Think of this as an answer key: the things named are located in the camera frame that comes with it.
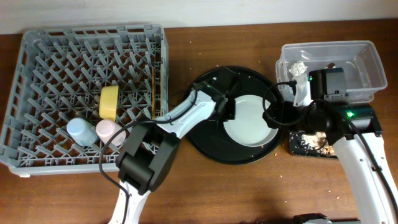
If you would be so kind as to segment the white tissue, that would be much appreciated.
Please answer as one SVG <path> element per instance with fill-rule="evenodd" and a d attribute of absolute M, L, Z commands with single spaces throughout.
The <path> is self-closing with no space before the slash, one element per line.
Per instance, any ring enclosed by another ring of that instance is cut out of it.
<path fill-rule="evenodd" d="M 307 66 L 304 64 L 303 61 L 296 62 L 289 68 L 289 72 L 292 74 L 294 78 L 298 78 L 299 76 L 303 75 L 306 71 L 307 71 Z"/>

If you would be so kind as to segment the brown coffee stick wrapper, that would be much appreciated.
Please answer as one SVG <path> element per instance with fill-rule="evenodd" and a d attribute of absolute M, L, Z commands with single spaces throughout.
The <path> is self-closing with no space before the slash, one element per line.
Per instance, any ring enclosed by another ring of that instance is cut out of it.
<path fill-rule="evenodd" d="M 325 69 L 332 69 L 332 68 L 336 68 L 336 65 L 334 63 L 329 63 Z"/>

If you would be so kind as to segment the wooden chopstick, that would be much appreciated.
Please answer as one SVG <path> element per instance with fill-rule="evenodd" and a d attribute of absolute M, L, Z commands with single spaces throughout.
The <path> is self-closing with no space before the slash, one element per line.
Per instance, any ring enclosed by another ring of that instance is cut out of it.
<path fill-rule="evenodd" d="M 152 75 L 152 119 L 155 119 L 155 68 L 151 67 Z"/>

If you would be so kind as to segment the yellow bowl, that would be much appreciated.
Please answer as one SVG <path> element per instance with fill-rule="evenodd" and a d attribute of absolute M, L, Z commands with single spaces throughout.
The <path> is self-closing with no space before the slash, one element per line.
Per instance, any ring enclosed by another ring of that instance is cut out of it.
<path fill-rule="evenodd" d="M 99 116 L 102 119 L 116 120 L 118 108 L 119 87 L 106 86 L 101 89 L 99 101 Z"/>

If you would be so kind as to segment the pink cup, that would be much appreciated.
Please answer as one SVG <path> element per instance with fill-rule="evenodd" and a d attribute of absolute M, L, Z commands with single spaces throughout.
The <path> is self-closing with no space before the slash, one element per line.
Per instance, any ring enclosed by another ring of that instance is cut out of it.
<path fill-rule="evenodd" d="M 115 123 L 114 121 L 110 119 L 102 119 L 97 125 L 96 125 L 96 133 L 99 136 L 99 138 L 104 142 L 107 143 L 109 139 L 121 129 L 122 127 Z M 112 141 L 111 143 L 115 146 L 120 146 L 124 140 L 126 139 L 126 132 L 123 131 L 120 134 L 118 134 Z"/>

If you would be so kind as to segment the light blue cup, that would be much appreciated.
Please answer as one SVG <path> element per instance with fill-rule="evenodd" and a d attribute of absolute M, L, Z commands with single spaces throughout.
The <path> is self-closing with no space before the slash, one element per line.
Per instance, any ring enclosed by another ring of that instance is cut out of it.
<path fill-rule="evenodd" d="M 73 118 L 67 123 L 67 132 L 80 146 L 94 144 L 98 135 L 92 130 L 92 125 L 82 118 Z"/>

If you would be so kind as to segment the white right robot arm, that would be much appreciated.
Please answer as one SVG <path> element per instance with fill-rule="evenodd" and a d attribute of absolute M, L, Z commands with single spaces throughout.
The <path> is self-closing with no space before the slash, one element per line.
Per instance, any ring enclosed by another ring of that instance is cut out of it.
<path fill-rule="evenodd" d="M 362 223 L 397 223 L 397 187 L 386 160 L 381 125 L 369 104 L 313 100 L 296 107 L 279 101 L 263 109 L 270 128 L 325 133 L 349 180 Z"/>

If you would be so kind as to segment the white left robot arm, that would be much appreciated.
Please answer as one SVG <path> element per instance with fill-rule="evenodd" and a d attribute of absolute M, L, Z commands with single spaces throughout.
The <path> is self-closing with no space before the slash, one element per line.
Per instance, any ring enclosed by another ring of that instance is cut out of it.
<path fill-rule="evenodd" d="M 233 95 L 239 91 L 239 74 L 229 67 L 218 76 L 196 82 L 186 99 L 156 119 L 134 121 L 118 158 L 118 200 L 111 223 L 138 223 L 151 192 L 163 183 L 177 154 L 180 141 L 197 124 L 208 119 L 234 119 Z"/>

